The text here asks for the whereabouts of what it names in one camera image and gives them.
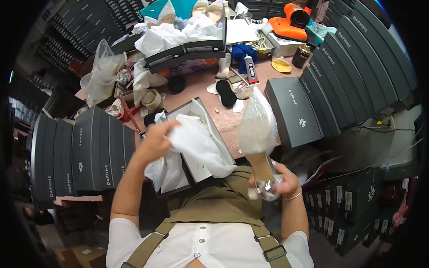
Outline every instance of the high heel shoe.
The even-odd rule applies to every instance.
[[[224,3],[222,0],[216,0],[207,8],[207,15],[213,23],[220,21],[222,17],[222,10],[224,9]]]
[[[190,16],[192,18],[199,17],[201,14],[207,11],[208,1],[207,0],[198,0],[192,8]]]
[[[162,23],[172,24],[175,19],[176,19],[176,11],[174,10],[173,4],[169,0],[162,8],[158,16],[158,25],[161,25]]]
[[[145,16],[145,23],[148,26],[148,29],[150,29],[152,26],[158,26],[158,21],[148,16]]]

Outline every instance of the gold bangle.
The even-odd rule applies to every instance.
[[[302,194],[302,189],[301,189],[301,191],[300,191],[296,196],[294,196],[294,197],[292,197],[292,198],[286,198],[286,197],[283,197],[283,199],[284,199],[284,200],[292,200],[292,199],[297,198],[300,194]]]

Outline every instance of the orange vacuum cleaner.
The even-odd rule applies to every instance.
[[[310,21],[311,9],[289,3],[284,6],[285,18],[275,17],[268,20],[277,37],[286,38],[298,42],[307,41],[307,33],[304,28]]]

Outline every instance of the glue tube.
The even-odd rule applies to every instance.
[[[249,84],[259,83],[258,76],[256,75],[255,64],[251,56],[247,55],[244,57],[244,63],[246,64],[247,77]]]

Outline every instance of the gold lid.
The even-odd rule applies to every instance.
[[[307,44],[300,45],[299,50],[306,55],[310,55],[310,46]]]

